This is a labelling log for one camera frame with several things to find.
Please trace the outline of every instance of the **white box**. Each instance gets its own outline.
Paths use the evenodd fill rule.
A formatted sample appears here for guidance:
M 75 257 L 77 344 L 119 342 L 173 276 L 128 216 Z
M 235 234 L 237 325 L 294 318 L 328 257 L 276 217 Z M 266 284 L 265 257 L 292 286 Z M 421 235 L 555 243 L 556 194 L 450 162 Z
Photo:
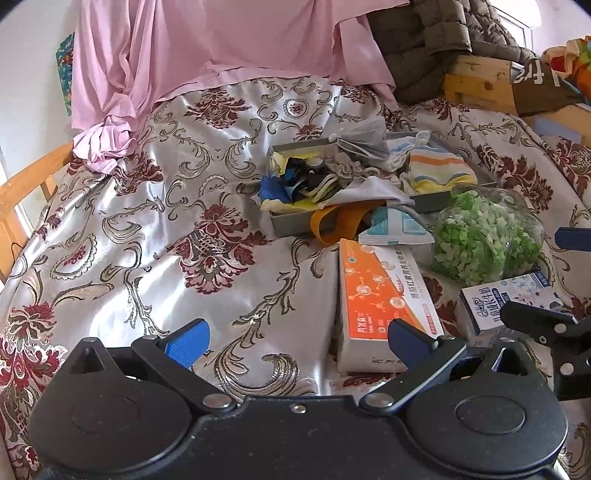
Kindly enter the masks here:
M 501 307 L 510 300 L 547 310 L 563 306 L 542 272 L 463 288 L 456 305 L 456 321 L 470 345 L 489 346 L 501 336 L 514 336 L 500 315 Z
M 443 327 L 410 248 L 340 241 L 339 372 L 394 372 L 405 365 L 388 347 L 388 324 L 402 318 L 436 338 Z

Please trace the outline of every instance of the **green confetti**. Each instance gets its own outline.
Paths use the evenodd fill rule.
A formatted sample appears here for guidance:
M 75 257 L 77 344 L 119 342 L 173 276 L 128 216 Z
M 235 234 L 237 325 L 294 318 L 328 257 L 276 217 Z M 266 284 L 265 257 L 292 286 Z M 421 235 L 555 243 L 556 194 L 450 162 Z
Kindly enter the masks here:
M 437 217 L 433 268 L 466 287 L 530 270 L 544 236 L 537 217 L 505 190 L 463 190 Z

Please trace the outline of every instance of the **gray fabric storage box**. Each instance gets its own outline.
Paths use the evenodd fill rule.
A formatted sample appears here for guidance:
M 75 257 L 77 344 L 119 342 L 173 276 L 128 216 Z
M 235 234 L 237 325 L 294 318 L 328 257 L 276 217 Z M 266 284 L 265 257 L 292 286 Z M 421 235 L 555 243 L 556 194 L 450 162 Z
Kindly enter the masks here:
M 417 132 L 396 132 L 389 133 L 386 135 L 386 139 L 401 137 L 413 137 Z M 325 145 L 331 145 L 326 138 L 319 138 L 317 140 L 307 140 L 303 142 L 294 142 L 284 145 L 276 145 L 270 147 L 267 152 L 268 157 L 268 168 L 271 168 L 271 157 L 273 153 L 277 152 L 283 156 L 292 157 L 294 154 L 304 154 L 308 151 L 316 151 L 318 147 Z M 496 187 L 497 179 L 484 170 L 479 165 L 474 164 L 465 155 L 455 148 L 447 145 L 442 140 L 439 140 L 434 135 L 431 135 L 428 145 L 432 147 L 444 148 L 448 152 L 462 157 L 465 162 L 474 170 L 476 178 L 478 179 L 478 185 L 485 187 Z M 417 213 L 430 213 L 437 212 L 444 209 L 450 200 L 450 192 L 435 192 L 435 193 L 423 193 L 417 195 L 411 195 L 411 198 L 415 201 L 414 209 Z M 275 230 L 275 234 L 278 237 L 291 236 L 291 235 L 302 235 L 304 233 L 310 233 L 310 218 L 313 212 L 296 212 L 286 213 L 284 215 L 278 215 L 270 212 L 271 222 Z M 331 215 L 327 217 L 323 222 L 323 227 L 330 230 L 335 227 L 335 216 Z

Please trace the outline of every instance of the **pink cloth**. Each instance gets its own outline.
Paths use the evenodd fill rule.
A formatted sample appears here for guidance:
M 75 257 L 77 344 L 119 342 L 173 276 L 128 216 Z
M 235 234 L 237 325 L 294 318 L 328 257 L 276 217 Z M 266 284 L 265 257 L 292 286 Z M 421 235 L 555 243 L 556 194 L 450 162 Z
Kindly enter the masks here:
M 257 77 L 394 80 L 365 14 L 407 0 L 82 0 L 74 38 L 74 153 L 110 173 L 159 99 Z

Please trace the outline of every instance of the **brown quilted jacket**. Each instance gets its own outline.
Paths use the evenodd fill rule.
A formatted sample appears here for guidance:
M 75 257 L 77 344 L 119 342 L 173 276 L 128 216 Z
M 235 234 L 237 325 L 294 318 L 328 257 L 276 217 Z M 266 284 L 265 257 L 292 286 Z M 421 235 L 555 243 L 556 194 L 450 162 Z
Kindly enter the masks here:
M 522 64 L 534 56 L 517 45 L 488 0 L 411 0 L 368 20 L 396 82 L 394 95 L 407 105 L 439 95 L 458 54 Z

